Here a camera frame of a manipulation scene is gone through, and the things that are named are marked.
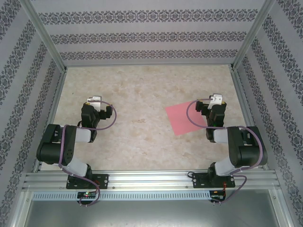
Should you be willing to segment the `aluminium side rail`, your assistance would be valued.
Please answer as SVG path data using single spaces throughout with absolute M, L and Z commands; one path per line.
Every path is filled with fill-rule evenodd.
M 55 93 L 54 93 L 54 96 L 53 96 L 53 99 L 52 99 L 52 102 L 51 102 L 50 110 L 48 112 L 48 118 L 47 118 L 47 121 L 45 123 L 41 138 L 43 138 L 43 135 L 44 135 L 44 132 L 45 132 L 47 126 L 49 124 L 53 123 L 53 121 L 54 121 L 56 110 L 57 110 L 59 100 L 60 100 L 60 96 L 61 96 L 61 93 L 62 93 L 62 88 L 63 88 L 64 82 L 65 82 L 67 70 L 68 69 L 66 67 L 64 69 L 64 71 L 61 73 L 61 76 L 60 76 L 60 78 L 57 82 L 57 87 L 56 87 L 56 90 L 55 90 Z
M 241 85 L 241 81 L 239 79 L 239 75 L 236 71 L 230 70 L 232 81 L 235 87 L 235 91 L 237 94 L 237 98 L 240 104 L 241 112 L 245 121 L 246 126 L 255 126 L 252 115 L 250 113 L 249 105 L 246 100 L 244 90 Z

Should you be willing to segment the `aluminium corner post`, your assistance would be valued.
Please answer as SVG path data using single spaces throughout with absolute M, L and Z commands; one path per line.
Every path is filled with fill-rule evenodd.
M 66 66 L 56 49 L 56 46 L 51 39 L 51 36 L 48 34 L 39 14 L 35 10 L 31 0 L 19 0 L 22 8 L 25 10 L 27 16 L 31 20 L 32 24 L 34 25 L 36 31 L 38 32 L 41 40 L 47 47 L 52 59 L 55 61 L 57 67 L 60 69 L 61 72 L 66 70 Z
M 276 0 L 264 0 L 264 3 L 262 7 L 260 8 L 258 14 L 256 15 L 256 18 L 248 31 L 240 49 L 238 50 L 234 61 L 231 63 L 230 69 L 232 71 L 235 71 L 240 63 L 242 62 L 242 59 L 244 58 L 245 54 L 247 53 L 251 43 L 253 42 L 254 38 L 256 37 L 257 33 L 259 32 L 265 18 L 269 14 L 270 10 L 272 9 L 274 3 Z

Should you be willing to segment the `pink cloth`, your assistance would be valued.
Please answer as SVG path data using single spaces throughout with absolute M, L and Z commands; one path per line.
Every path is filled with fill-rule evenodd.
M 190 103 L 191 101 L 165 108 L 171 127 L 176 136 L 201 129 L 201 127 L 195 126 L 187 118 L 186 110 Z M 198 125 L 207 125 L 201 113 L 196 111 L 195 104 L 190 106 L 188 116 Z

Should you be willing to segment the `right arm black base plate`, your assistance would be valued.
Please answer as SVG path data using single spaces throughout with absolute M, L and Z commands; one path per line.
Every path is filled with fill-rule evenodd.
M 192 174 L 194 188 L 234 188 L 235 182 L 230 176 L 217 176 L 208 173 Z

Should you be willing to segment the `long aluminium mounting rail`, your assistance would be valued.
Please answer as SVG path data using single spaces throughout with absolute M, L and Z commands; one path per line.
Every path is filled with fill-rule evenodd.
M 154 171 L 94 171 L 95 174 L 107 174 L 108 191 L 193 191 L 192 179 L 187 176 L 189 170 L 154 170 Z M 236 187 L 243 181 L 244 190 L 281 189 L 281 184 L 274 170 L 254 168 L 234 175 Z M 27 173 L 21 190 L 66 191 L 68 175 L 62 171 L 39 171 Z

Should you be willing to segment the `grey sheet metal shelf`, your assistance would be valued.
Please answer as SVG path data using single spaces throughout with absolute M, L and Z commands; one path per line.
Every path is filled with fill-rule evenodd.
M 266 190 L 243 190 L 222 205 L 207 200 L 33 201 L 25 227 L 286 227 Z

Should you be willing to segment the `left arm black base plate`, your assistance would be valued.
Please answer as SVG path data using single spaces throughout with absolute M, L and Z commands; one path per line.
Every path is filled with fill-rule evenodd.
M 91 181 L 96 183 L 100 189 L 107 189 L 109 175 L 107 174 L 93 174 Z M 96 189 L 96 186 L 83 179 L 68 176 L 66 189 Z

